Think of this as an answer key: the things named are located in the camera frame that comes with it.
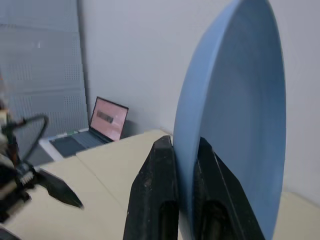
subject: beige table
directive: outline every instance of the beige table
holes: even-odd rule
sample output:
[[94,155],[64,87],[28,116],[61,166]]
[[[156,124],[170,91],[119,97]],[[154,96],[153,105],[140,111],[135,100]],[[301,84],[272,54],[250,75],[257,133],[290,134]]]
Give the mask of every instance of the beige table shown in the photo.
[[[164,135],[149,131],[46,165],[76,192],[84,210],[55,201],[39,187],[5,227],[22,240],[121,240],[132,182],[153,142]],[[317,206],[293,193],[282,194],[275,240],[319,239],[319,226]]]

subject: laptop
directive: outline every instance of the laptop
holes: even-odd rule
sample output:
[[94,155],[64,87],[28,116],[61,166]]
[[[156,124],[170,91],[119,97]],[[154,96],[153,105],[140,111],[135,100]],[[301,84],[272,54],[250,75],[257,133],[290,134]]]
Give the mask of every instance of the laptop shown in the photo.
[[120,140],[129,108],[97,97],[89,129],[50,141],[64,157]]

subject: blue plate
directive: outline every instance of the blue plate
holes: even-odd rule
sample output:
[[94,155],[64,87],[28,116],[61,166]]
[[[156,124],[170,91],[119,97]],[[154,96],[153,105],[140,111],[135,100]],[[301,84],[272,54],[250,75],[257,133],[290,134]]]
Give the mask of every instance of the blue plate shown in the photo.
[[203,35],[185,76],[173,134],[184,239],[193,238],[200,137],[239,179],[265,238],[272,239],[285,164],[286,89],[267,1],[235,0]]

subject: laptop keyboard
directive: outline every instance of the laptop keyboard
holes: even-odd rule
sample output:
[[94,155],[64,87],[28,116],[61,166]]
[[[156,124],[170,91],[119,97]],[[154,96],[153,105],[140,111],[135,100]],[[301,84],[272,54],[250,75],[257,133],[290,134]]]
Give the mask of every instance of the laptop keyboard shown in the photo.
[[74,134],[72,135],[72,138],[74,138],[79,144],[84,146],[86,149],[105,144],[98,138],[92,136],[88,131]]

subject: white wall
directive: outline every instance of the white wall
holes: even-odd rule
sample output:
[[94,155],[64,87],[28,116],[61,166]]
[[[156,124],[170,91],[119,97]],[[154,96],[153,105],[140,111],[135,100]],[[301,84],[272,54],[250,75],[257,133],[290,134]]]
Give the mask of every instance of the white wall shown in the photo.
[[[192,53],[230,0],[82,0],[89,110],[129,106],[133,132],[171,132]],[[320,204],[320,1],[271,0],[287,91],[285,187]]]

